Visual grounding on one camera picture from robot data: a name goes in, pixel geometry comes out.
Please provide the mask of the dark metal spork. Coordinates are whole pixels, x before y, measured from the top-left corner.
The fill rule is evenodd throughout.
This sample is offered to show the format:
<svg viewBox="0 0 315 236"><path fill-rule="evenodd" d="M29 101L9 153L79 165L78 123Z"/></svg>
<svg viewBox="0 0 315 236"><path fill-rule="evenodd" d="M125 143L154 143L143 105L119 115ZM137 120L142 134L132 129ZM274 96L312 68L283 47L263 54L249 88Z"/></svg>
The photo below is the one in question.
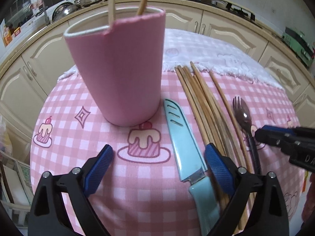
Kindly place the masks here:
<svg viewBox="0 0 315 236"><path fill-rule="evenodd" d="M254 172L257 175L261 175L262 169L260 165L259 154L258 154L256 143L255 143L252 131L251 131L252 120L251 120L249 107L244 101L244 99L242 99L240 96L235 96L233 98L232 107L233 107L234 115L236 117L236 121L239 123L240 127L246 134Z"/></svg>

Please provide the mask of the light blue sheathed knife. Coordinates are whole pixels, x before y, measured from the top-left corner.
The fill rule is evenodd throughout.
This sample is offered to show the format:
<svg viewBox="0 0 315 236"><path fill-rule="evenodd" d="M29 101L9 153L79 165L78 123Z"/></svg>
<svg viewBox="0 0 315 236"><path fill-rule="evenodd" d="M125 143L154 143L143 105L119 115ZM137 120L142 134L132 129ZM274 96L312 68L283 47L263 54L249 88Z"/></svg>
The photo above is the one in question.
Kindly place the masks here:
<svg viewBox="0 0 315 236"><path fill-rule="evenodd" d="M208 235L220 217L220 209L211 180L205 175L205 160L180 105L170 99L164 99L163 105L179 178L190 183L188 191L196 205L201 234Z"/></svg>

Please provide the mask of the pink utensil cup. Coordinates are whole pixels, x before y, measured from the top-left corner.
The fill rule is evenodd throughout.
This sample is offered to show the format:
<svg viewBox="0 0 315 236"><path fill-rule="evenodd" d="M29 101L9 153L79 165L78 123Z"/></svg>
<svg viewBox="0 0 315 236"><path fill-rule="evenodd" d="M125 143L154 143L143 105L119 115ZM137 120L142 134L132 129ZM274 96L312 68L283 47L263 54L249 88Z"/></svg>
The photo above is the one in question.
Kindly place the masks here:
<svg viewBox="0 0 315 236"><path fill-rule="evenodd" d="M64 38L71 56L103 117L130 127L149 120L161 98L166 13L147 7L117 9L105 25L100 12L71 25Z"/></svg>

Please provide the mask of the green kitchen appliance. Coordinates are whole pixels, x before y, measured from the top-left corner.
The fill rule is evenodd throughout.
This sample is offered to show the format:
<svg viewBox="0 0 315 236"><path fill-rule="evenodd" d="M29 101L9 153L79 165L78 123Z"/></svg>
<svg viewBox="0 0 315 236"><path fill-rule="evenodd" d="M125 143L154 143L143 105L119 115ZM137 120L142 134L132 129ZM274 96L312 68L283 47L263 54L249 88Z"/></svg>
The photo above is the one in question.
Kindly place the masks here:
<svg viewBox="0 0 315 236"><path fill-rule="evenodd" d="M314 45L305 40L305 34L294 28L286 27L281 40L297 55L302 63L311 67L314 61Z"/></svg>

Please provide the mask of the pink checkered tablecloth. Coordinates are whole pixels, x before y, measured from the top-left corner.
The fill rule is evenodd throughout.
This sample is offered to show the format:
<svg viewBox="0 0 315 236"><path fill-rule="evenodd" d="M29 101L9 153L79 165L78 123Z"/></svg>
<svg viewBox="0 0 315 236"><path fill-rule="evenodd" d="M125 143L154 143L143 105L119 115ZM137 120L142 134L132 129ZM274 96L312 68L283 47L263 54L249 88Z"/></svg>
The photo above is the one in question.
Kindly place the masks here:
<svg viewBox="0 0 315 236"><path fill-rule="evenodd" d="M245 100L252 118L252 132L264 125L299 126L292 102L282 89L214 74L231 105L235 96ZM205 146L176 73L162 73L162 100L148 122L117 127L100 113L82 77L60 80L48 95L38 116L31 144L33 191L44 171L66 174L82 167L105 144L115 157L97 192L89 198L111 235L200 235L195 203L181 182L173 154L163 99L182 108L200 151ZM289 220L296 212L304 171L291 165L274 147L257 146L262 173L276 173Z"/></svg>

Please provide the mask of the cream lower cabinets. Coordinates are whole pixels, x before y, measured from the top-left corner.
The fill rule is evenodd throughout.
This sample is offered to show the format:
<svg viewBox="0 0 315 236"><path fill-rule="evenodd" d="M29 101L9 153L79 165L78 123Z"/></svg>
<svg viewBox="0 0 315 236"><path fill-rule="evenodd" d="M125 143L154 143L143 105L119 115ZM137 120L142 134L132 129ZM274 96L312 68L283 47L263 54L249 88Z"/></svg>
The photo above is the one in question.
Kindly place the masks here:
<svg viewBox="0 0 315 236"><path fill-rule="evenodd" d="M164 9L166 26L233 44L260 63L286 90L300 123L314 127L314 78L270 29L213 6L183 0L149 0ZM74 23L103 12L107 3L76 11L19 44L1 63L1 115L13 156L27 162L32 131L57 78L74 64L63 33Z"/></svg>

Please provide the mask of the steel wok pan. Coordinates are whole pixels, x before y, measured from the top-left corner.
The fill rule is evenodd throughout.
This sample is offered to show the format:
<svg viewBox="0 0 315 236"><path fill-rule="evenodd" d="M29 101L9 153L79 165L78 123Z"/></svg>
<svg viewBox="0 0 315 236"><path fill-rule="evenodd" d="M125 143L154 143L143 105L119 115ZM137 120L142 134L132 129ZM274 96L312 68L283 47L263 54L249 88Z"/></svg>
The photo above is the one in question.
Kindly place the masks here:
<svg viewBox="0 0 315 236"><path fill-rule="evenodd" d="M52 15L52 22L56 22L57 20L81 9L82 7L78 4L73 4L71 2L65 2L56 7Z"/></svg>

